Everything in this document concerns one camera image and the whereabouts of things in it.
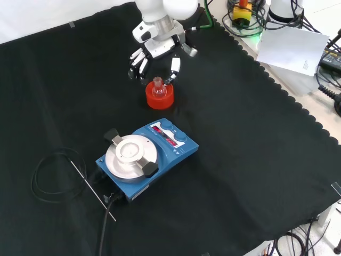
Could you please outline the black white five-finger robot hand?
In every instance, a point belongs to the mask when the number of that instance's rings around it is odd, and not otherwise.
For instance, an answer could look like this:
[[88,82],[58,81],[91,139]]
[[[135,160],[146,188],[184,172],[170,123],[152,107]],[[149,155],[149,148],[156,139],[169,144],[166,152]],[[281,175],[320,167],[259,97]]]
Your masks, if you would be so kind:
[[130,79],[139,78],[141,82],[145,81],[149,63],[154,59],[172,53],[177,46],[180,46],[188,55],[193,54],[193,48],[187,43],[181,44],[180,35],[173,35],[163,41],[154,40],[151,35],[149,31],[142,35],[141,39],[144,42],[129,58],[128,77]]

